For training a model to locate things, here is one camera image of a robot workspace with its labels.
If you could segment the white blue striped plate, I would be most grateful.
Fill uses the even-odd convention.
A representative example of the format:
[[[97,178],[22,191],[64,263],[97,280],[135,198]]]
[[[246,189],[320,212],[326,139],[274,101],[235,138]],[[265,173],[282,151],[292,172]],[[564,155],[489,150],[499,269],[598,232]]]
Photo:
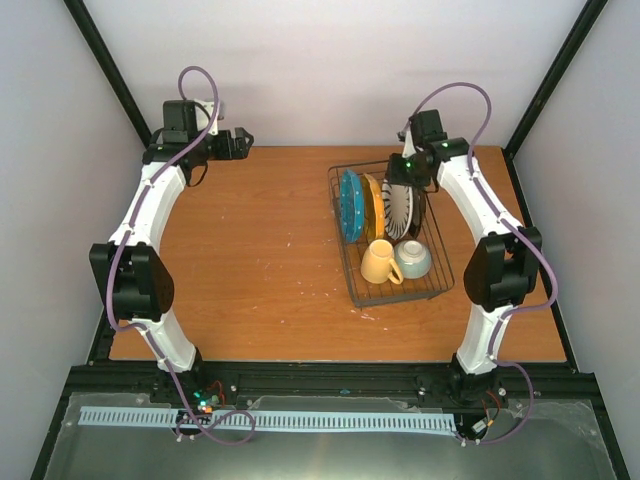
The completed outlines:
[[[385,232],[391,240],[399,240],[409,231],[413,214],[413,193],[409,186],[392,184],[384,180],[382,199],[385,214]]]

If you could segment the dark patterned plate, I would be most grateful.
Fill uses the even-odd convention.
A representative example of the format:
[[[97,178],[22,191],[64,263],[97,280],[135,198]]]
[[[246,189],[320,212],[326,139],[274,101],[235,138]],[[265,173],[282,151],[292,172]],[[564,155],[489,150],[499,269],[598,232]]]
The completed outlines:
[[[413,207],[412,216],[409,223],[408,235],[412,239],[417,239],[420,235],[422,222],[426,213],[426,194],[422,189],[413,187],[411,189]]]

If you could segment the orange dotted plate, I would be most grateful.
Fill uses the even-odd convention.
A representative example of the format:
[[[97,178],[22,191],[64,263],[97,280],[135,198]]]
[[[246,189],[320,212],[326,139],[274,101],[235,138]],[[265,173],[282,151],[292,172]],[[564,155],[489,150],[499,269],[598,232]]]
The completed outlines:
[[[373,176],[364,173],[361,183],[365,192],[366,238],[368,242],[373,242],[382,239],[385,234],[384,201],[381,187]]]

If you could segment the teal dotted plate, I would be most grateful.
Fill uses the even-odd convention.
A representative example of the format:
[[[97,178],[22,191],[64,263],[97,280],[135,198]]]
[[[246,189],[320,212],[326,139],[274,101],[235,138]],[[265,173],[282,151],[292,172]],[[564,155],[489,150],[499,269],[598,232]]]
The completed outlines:
[[[360,177],[346,169],[340,181],[340,223],[347,243],[355,243],[364,229],[364,195]]]

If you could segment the dark wire dish rack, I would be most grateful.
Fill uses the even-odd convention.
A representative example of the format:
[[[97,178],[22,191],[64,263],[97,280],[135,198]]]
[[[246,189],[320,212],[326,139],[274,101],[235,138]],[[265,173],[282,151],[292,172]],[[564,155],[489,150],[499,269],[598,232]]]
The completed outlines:
[[[431,254],[432,263],[429,271],[419,279],[408,279],[400,285],[390,281],[376,285],[364,280],[360,273],[360,263],[368,247],[366,236],[362,235],[356,242],[348,243],[340,222],[340,181],[347,169],[358,175],[367,173],[377,181],[382,181],[386,172],[386,162],[379,160],[334,165],[327,172],[329,198],[334,212],[342,267],[354,305],[365,308],[431,299],[449,291],[455,285],[454,272],[434,212],[432,196],[436,193],[436,189],[433,186],[422,193],[422,223],[417,236],[417,240],[424,244]]]

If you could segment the pale green ceramic bowl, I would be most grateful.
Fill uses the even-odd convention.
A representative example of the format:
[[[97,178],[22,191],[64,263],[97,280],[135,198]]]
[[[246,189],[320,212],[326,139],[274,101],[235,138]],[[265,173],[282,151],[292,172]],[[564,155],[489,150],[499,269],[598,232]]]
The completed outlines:
[[[394,247],[395,261],[405,279],[426,276],[432,266],[429,249],[417,240],[404,240]]]

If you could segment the yellow ceramic mug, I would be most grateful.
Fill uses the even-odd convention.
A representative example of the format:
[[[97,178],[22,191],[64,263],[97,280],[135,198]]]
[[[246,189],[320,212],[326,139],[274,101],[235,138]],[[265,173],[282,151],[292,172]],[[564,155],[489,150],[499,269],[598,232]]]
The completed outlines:
[[[362,277],[372,284],[390,281],[400,285],[404,276],[395,261],[393,245],[384,239],[374,240],[367,247],[360,266]]]

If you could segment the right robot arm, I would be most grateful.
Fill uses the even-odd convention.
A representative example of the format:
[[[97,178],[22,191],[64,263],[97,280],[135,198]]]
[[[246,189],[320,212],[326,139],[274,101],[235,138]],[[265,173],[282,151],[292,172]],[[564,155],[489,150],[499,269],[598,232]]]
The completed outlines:
[[[432,383],[433,393],[460,406],[472,405],[496,385],[494,371],[506,327],[536,285],[542,238],[503,205],[481,172],[473,147],[447,135],[438,111],[413,114],[399,138],[403,151],[390,156],[387,179],[445,190],[474,240],[463,276],[471,302],[465,336],[446,378]]]

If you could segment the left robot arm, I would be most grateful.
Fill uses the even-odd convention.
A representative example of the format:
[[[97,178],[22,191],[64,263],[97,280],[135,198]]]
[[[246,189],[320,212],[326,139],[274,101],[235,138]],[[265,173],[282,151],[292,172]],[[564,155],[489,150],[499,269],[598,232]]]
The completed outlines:
[[[177,373],[172,388],[186,402],[201,400],[208,378],[193,368],[200,354],[182,331],[172,305],[174,281],[160,258],[171,211],[195,169],[211,160],[247,158],[253,136],[244,128],[218,127],[220,103],[170,100],[163,105],[161,129],[142,157],[137,190],[124,219],[105,243],[89,252],[91,269],[110,326],[136,330],[159,369]]]

